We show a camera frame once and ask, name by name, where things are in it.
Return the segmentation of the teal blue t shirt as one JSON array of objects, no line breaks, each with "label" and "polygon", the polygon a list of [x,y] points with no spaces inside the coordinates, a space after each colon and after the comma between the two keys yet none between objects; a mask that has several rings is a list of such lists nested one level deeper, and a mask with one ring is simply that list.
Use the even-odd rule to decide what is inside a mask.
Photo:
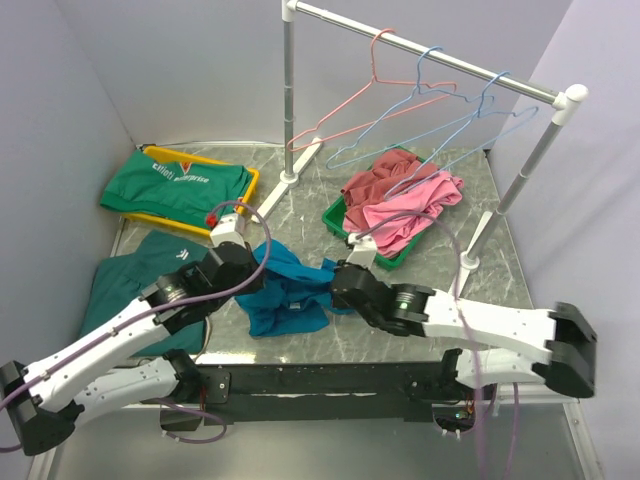
[{"label": "teal blue t shirt", "polygon": [[328,314],[351,314],[332,305],[329,291],[337,263],[325,258],[318,268],[306,266],[282,243],[273,240],[271,251],[254,249],[257,261],[266,260],[264,287],[235,298],[250,322],[252,337],[275,337],[317,332],[329,325]]}]

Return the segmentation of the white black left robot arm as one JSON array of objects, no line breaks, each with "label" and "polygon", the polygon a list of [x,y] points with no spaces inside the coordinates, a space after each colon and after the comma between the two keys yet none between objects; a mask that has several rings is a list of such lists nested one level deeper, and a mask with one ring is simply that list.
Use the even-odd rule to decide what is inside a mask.
[{"label": "white black left robot arm", "polygon": [[199,368],[181,350],[131,370],[133,354],[206,319],[236,295],[263,286],[264,261],[248,244],[224,242],[200,261],[160,276],[121,312],[63,350],[29,365],[1,368],[1,408],[27,456],[67,440],[82,424],[131,403],[182,403],[204,389]]}]

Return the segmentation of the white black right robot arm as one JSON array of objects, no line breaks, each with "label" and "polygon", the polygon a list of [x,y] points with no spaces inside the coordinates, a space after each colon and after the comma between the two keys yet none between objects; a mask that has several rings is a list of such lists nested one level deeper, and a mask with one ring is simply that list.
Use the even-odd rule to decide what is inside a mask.
[{"label": "white black right robot arm", "polygon": [[490,384],[525,383],[577,399],[595,394],[598,337],[573,304],[553,309],[512,308],[414,284],[387,285],[360,265],[336,267],[329,292],[337,308],[395,336],[450,338],[473,348],[449,352],[439,390],[457,399]]}]

